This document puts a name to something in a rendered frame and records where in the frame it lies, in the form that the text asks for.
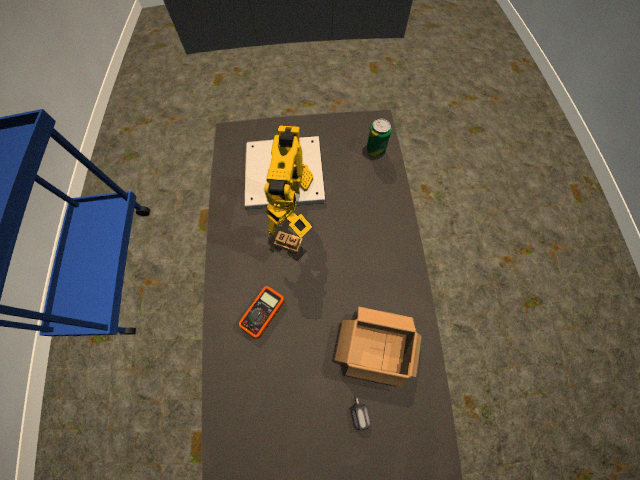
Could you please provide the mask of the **orange digital multimeter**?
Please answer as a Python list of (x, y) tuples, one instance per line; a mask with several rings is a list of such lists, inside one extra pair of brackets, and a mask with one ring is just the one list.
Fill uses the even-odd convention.
[(239, 327), (255, 338), (260, 338), (271, 323), (285, 299), (266, 286), (239, 322)]

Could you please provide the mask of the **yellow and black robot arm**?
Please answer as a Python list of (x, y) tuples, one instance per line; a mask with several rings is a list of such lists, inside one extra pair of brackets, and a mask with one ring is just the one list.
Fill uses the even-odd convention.
[(278, 135), (274, 136), (271, 155), (267, 183), (264, 187), (267, 202), (275, 208), (295, 210), (295, 194), (300, 194), (299, 187), (308, 191), (313, 181), (313, 174), (308, 165), (303, 164), (299, 127), (279, 126)]

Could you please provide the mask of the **green drink can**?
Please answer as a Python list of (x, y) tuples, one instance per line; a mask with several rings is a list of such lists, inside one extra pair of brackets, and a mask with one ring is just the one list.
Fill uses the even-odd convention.
[(379, 157), (385, 154), (391, 135), (391, 125), (385, 119), (377, 119), (370, 127), (367, 151), (370, 155)]

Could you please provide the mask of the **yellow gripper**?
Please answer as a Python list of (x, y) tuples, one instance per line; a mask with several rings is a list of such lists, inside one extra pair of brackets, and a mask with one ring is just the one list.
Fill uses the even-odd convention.
[(299, 236), (299, 238), (312, 228), (301, 214), (297, 216), (293, 213), (293, 210), (274, 208), (274, 206), (270, 204), (267, 205), (267, 209), (266, 216), (269, 218), (268, 231), (271, 236), (274, 235), (276, 227), (285, 221), (285, 218), (287, 221), (291, 222), (289, 226)]

